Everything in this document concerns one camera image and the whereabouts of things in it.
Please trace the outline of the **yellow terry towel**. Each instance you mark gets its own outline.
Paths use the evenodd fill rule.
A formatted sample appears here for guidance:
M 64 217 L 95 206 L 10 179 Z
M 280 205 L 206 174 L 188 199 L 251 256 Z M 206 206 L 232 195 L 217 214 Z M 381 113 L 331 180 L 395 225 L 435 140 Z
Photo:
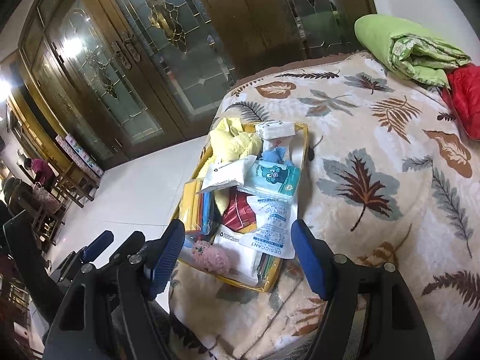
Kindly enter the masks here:
M 249 155 L 258 155 L 263 140 L 256 132 L 247 132 L 240 118 L 228 117 L 219 121 L 209 133 L 214 164 L 231 163 Z

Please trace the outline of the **wooden chair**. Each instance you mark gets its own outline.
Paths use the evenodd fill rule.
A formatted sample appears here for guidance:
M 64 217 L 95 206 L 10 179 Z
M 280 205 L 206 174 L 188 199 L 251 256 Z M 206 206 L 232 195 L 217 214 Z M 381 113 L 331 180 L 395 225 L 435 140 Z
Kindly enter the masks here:
M 61 197 L 69 199 L 80 208 L 84 207 L 83 200 L 93 202 L 98 184 L 83 172 L 75 163 L 59 173 L 56 177 L 53 190 Z

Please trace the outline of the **person in red top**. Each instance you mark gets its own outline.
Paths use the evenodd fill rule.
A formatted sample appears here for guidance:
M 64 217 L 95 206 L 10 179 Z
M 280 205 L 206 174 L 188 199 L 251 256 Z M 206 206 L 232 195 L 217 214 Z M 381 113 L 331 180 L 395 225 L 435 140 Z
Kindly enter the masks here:
M 56 175 L 50 165 L 41 158 L 26 158 L 24 167 L 35 174 L 34 183 L 50 192 L 55 183 Z

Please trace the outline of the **pink knitted item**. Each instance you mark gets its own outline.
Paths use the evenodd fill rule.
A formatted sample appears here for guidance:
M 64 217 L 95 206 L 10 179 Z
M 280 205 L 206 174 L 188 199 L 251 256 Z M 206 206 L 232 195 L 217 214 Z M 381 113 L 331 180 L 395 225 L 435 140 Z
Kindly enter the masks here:
M 197 241 L 193 244 L 193 260 L 206 272 L 224 275 L 230 272 L 229 256 L 221 247 L 207 241 Z

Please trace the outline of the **colourful striped packet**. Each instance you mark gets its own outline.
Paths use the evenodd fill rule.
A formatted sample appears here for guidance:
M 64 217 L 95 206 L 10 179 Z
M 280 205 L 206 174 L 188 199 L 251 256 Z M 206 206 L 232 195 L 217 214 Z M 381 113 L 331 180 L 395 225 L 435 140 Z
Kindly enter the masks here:
M 281 261 L 280 258 L 276 258 L 272 255 L 267 253 L 262 253 L 259 265 L 256 268 L 257 277 L 258 277 L 258 285 L 264 283 L 269 276 L 271 270 L 275 270 L 278 267 L 278 263 Z

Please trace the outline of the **white desiccant packet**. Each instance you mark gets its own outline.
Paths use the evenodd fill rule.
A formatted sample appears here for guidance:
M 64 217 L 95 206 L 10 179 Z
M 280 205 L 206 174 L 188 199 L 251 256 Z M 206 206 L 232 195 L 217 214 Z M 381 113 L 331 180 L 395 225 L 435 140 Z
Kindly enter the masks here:
M 290 235 L 293 224 L 291 205 L 271 198 L 247 196 L 247 204 L 256 216 L 256 230 L 244 234 L 220 226 L 215 245 L 240 247 L 240 251 L 255 250 L 275 258 L 292 259 L 295 249 Z

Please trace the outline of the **leaf patterned beige blanket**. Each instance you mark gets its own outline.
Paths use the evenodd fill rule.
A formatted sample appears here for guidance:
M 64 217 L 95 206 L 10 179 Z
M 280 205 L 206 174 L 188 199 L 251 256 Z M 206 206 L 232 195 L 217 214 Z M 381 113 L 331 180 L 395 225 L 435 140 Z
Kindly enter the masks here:
M 227 93 L 216 116 L 307 125 L 299 216 L 357 263 L 394 263 L 434 355 L 448 358 L 479 312 L 479 144 L 440 95 L 358 53 L 254 78 Z M 293 358 L 326 311 L 294 261 L 269 292 L 181 264 L 170 295 L 180 359 Z

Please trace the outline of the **yellow trimmed clear storage bag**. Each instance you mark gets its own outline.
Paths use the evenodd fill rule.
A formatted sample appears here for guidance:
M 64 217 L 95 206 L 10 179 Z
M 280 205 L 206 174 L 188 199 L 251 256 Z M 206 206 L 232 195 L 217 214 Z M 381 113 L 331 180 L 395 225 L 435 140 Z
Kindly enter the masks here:
M 225 189 L 222 193 L 223 211 L 218 209 L 215 199 L 211 199 L 211 220 L 203 218 L 203 197 L 195 190 L 189 202 L 195 207 L 197 219 L 188 219 L 187 225 L 192 229 L 185 232 L 185 242 L 181 249 L 178 261 L 197 271 L 206 273 L 217 278 L 219 281 L 234 287 L 249 289 L 258 293 L 271 290 L 278 280 L 282 259 L 277 256 L 267 256 L 259 252 L 253 260 L 251 275 L 244 275 L 240 271 L 230 269 L 225 273 L 207 271 L 204 266 L 197 264 L 194 243 L 197 241 L 214 243 L 215 240 L 225 239 L 236 245 L 240 244 L 240 238 L 253 233 L 256 230 L 256 216 L 247 204 L 247 193 L 238 192 L 234 187 Z

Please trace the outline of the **red zipper pouch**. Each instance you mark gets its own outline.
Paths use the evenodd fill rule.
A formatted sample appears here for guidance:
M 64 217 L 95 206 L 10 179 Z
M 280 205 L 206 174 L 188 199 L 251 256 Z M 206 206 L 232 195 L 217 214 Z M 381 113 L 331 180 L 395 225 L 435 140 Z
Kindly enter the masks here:
M 256 230 L 256 214 L 247 203 L 248 194 L 231 189 L 229 204 L 222 215 L 221 224 L 236 233 Z

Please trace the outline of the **blue tissue pack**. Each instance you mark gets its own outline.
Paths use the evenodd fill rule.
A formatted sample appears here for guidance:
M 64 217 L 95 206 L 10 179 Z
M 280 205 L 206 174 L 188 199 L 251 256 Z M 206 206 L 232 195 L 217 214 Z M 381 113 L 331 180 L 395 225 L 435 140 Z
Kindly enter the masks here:
M 238 190 L 257 197 L 291 203 L 298 189 L 301 171 L 296 166 L 254 161 Z

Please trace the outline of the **blue cloth in bag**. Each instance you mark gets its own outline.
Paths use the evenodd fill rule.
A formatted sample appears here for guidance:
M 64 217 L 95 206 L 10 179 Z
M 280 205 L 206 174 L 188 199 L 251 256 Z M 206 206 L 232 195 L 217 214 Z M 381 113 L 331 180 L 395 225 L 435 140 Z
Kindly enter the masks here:
M 283 146 L 272 147 L 264 150 L 260 159 L 273 164 L 286 164 L 288 161 L 287 148 Z

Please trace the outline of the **wooden glass door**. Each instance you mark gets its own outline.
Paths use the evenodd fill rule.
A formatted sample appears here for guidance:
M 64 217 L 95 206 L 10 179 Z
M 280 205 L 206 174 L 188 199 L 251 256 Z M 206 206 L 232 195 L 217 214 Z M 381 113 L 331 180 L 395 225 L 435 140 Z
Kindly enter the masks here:
M 203 135 L 242 78 L 357 47 L 374 0 L 33 0 L 10 74 L 37 152 L 107 169 Z

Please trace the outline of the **red padded bag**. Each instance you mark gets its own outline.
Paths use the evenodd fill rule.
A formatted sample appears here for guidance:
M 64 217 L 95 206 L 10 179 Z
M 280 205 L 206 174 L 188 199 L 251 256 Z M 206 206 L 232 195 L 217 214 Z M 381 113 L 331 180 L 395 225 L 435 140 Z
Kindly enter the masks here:
M 480 137 L 480 67 L 473 63 L 447 73 L 449 88 L 442 98 L 459 121 L 466 135 L 475 141 Z

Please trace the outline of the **green folded quilt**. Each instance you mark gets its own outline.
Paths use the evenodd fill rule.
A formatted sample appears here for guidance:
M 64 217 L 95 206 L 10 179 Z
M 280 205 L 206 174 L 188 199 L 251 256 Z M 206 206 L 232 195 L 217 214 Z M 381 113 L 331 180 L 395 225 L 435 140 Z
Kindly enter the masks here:
M 366 15 L 354 30 L 358 42 L 404 80 L 448 88 L 446 71 L 471 63 L 463 50 L 407 19 Z

